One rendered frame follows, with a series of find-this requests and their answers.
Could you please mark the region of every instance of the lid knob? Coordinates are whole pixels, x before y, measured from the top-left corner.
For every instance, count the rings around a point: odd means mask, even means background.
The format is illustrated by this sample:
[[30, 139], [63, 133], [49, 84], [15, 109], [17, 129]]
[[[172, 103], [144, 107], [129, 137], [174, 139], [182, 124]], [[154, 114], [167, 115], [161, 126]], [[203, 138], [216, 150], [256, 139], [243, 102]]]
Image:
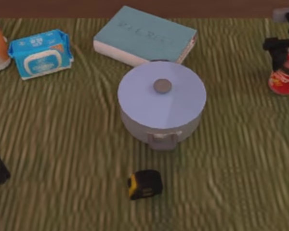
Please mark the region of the lid knob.
[[153, 88], [157, 93], [164, 94], [171, 90], [172, 84], [168, 79], [160, 78], [154, 82]]

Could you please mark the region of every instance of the bamboo mat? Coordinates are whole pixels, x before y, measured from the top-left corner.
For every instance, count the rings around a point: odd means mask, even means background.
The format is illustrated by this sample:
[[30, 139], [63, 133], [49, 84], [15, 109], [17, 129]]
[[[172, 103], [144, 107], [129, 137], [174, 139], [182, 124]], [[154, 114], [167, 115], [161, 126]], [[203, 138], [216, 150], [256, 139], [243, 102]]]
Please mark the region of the bamboo mat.
[[[184, 65], [208, 101], [196, 132], [172, 153], [135, 140], [119, 117], [117, 87], [130, 67], [94, 53], [106, 19], [4, 19], [17, 39], [59, 28], [70, 70], [22, 81], [0, 72], [0, 231], [289, 231], [289, 96], [267, 87], [267, 19], [174, 19], [199, 30]], [[130, 173], [161, 172], [161, 196], [129, 201]]]

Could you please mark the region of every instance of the teal book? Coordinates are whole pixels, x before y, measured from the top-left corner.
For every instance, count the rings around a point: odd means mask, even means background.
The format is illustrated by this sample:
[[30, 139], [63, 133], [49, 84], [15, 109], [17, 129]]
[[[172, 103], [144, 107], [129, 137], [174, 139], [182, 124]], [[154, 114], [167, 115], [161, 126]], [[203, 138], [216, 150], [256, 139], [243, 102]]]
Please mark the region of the teal book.
[[182, 63], [197, 30], [123, 6], [94, 36], [96, 52], [131, 66], [152, 60]]

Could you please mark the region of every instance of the black and yellow object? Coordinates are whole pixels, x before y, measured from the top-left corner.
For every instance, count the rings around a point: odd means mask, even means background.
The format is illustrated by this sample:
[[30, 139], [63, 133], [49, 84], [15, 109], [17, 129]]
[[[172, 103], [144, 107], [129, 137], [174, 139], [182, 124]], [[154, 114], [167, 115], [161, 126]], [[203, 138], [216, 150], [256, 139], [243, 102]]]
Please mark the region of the black and yellow object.
[[131, 175], [127, 183], [131, 200], [152, 197], [161, 194], [163, 183], [160, 173], [156, 170], [137, 171]]

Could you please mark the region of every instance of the blue package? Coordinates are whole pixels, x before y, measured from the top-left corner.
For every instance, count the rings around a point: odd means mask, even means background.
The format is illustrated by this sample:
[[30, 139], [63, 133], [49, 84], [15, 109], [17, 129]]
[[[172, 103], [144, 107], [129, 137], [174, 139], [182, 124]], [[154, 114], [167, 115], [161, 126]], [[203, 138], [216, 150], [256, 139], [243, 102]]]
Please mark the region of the blue package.
[[74, 61], [69, 35], [59, 29], [14, 40], [8, 53], [23, 80], [71, 68]]

